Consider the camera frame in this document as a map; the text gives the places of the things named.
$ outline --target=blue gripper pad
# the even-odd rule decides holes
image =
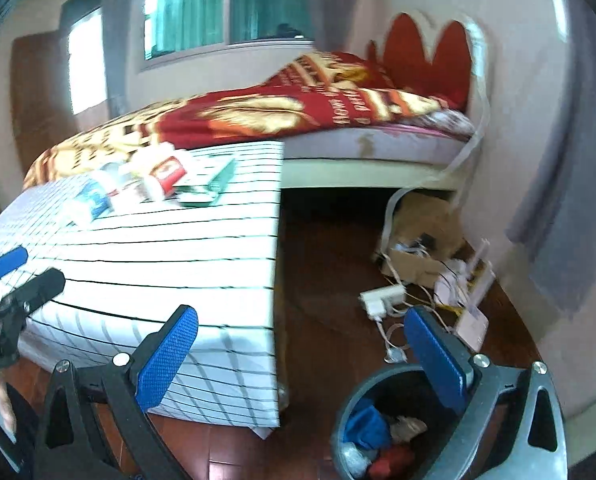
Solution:
[[[188,307],[138,374],[136,402],[143,412],[158,406],[198,335],[198,314]]]
[[[403,325],[407,343],[441,404],[462,413],[473,381],[469,352],[453,335],[443,332],[438,322],[422,308],[410,308]]]
[[[0,279],[27,263],[27,250],[24,247],[16,247],[14,250],[0,256]]]

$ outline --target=wooden floor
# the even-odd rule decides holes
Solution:
[[[195,480],[337,478],[328,442],[336,412],[354,386],[386,366],[382,339],[361,309],[358,294],[386,285],[369,256],[388,197],[382,190],[283,193],[290,405],[282,426],[264,441],[246,428],[152,416],[166,444]],[[489,318],[482,352],[493,362],[527,367],[539,358],[498,285],[485,298],[482,310]],[[7,375],[39,408],[49,374],[21,360]],[[104,406],[100,417],[123,470],[136,472]]]

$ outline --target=red package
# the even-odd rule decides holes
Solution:
[[[398,444],[381,451],[378,460],[369,466],[367,474],[372,480],[386,480],[405,472],[415,458],[409,444]]]

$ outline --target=red headboard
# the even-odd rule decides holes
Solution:
[[[472,58],[467,32],[459,22],[443,29],[430,62],[416,22],[408,14],[399,14],[387,34],[382,60],[373,41],[367,46],[367,59],[381,62],[396,88],[444,98],[458,110],[467,107]]]

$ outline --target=window pane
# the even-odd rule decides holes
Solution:
[[[145,0],[145,57],[222,43],[222,0]]]
[[[306,0],[231,0],[231,41],[311,38]]]
[[[79,114],[107,99],[100,9],[76,22],[68,41],[72,109]]]

